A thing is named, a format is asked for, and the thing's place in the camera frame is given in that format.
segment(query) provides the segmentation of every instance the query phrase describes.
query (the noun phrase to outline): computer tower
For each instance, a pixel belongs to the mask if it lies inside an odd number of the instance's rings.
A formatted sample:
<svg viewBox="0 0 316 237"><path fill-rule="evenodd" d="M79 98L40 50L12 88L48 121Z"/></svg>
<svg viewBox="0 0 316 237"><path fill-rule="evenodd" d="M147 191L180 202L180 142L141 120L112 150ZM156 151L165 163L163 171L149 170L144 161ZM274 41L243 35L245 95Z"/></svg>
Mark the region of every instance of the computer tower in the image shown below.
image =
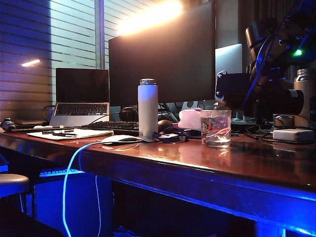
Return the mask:
<svg viewBox="0 0 316 237"><path fill-rule="evenodd" d="M62 219L63 178L42 178L34 184L34 192L27 196L26 204L29 215L67 236ZM71 235L111 236L112 200L110 179L86 173L69 175L66 185L66 223Z"/></svg>

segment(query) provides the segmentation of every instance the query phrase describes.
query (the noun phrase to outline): bottle cap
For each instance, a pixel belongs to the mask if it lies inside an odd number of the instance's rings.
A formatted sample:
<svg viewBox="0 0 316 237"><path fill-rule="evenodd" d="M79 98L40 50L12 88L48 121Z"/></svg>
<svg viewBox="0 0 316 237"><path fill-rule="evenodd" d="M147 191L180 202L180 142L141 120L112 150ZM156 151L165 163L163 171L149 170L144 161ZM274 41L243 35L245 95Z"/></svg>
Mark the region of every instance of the bottle cap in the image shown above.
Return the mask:
<svg viewBox="0 0 316 237"><path fill-rule="evenodd" d="M155 79L145 78L139 80L140 85L156 85Z"/></svg>

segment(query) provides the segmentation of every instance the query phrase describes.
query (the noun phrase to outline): pink object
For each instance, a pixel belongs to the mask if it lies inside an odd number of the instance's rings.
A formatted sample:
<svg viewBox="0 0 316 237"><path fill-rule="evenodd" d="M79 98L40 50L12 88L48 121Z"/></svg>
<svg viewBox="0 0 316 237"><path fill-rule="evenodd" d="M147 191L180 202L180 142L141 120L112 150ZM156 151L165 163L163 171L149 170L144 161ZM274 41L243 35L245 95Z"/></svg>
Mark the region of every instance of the pink object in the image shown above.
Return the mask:
<svg viewBox="0 0 316 237"><path fill-rule="evenodd" d="M201 131L200 111L201 108L194 108L180 111L178 123L179 128Z"/></svg>

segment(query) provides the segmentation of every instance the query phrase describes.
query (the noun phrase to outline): laptop screen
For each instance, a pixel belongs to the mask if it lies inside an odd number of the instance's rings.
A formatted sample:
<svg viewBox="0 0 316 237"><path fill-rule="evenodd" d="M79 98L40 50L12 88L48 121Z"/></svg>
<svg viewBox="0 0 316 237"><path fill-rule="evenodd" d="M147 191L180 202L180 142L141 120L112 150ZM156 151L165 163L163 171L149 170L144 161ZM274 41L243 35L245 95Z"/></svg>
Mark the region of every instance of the laptop screen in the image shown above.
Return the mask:
<svg viewBox="0 0 316 237"><path fill-rule="evenodd" d="M109 101L109 71L56 68L56 101L100 103Z"/></svg>

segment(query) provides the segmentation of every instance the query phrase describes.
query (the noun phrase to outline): white mouse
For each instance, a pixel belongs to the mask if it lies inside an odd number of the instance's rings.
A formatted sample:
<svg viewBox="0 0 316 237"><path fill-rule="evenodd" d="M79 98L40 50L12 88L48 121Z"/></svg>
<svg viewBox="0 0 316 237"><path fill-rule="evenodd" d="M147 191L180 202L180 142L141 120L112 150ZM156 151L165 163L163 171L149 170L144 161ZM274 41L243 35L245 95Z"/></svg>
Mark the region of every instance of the white mouse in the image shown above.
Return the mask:
<svg viewBox="0 0 316 237"><path fill-rule="evenodd" d="M110 137L106 137L102 140L104 143L114 143L114 142L122 142L122 143L127 143L127 142L137 142L140 141L137 137L133 137L130 135L113 135Z"/></svg>

